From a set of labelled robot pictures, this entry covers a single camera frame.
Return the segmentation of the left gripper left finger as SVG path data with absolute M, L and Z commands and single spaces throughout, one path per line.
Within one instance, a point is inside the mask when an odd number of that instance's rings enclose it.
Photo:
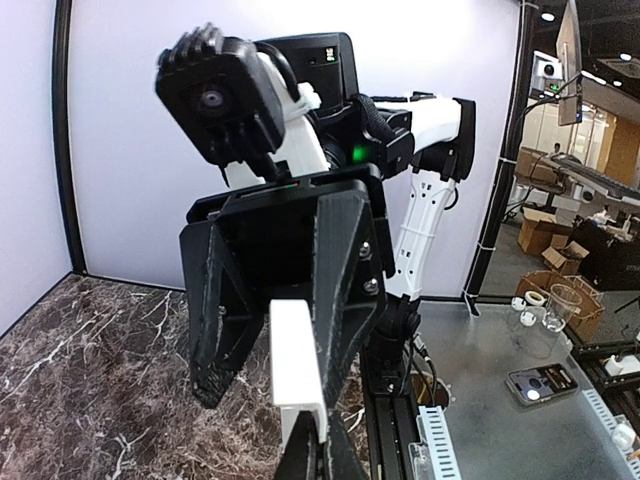
M 310 411 L 300 411 L 273 479 L 317 479 L 318 455 L 319 436 L 316 421 Z

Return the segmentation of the white battery cover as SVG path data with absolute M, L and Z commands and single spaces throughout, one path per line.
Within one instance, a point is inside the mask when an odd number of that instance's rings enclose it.
M 324 399 L 310 309 L 302 299 L 273 299 L 269 305 L 272 403 L 280 409 L 287 442 L 299 413 L 311 414 L 318 439 L 327 440 Z

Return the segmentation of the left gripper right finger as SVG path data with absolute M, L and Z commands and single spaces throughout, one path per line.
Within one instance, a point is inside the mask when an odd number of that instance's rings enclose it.
M 355 447 L 337 412 L 331 412 L 328 417 L 324 447 L 324 478 L 329 480 L 367 479 Z

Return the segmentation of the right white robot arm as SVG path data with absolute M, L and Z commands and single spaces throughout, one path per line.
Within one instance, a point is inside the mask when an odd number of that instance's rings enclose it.
M 357 353 L 404 389 L 423 268 L 471 170 L 476 105 L 370 97 L 343 32 L 249 41 L 206 25 L 158 61 L 156 93 L 227 191 L 180 235 L 192 391 L 215 408 L 265 323 L 332 407 Z

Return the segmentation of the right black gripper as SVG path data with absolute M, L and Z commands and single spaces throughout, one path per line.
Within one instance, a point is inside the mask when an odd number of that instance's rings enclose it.
M 180 237 L 192 393 L 214 409 L 263 328 L 256 300 L 311 298 L 321 385 L 335 406 L 384 310 L 393 267 L 382 175 L 371 164 L 197 200 Z

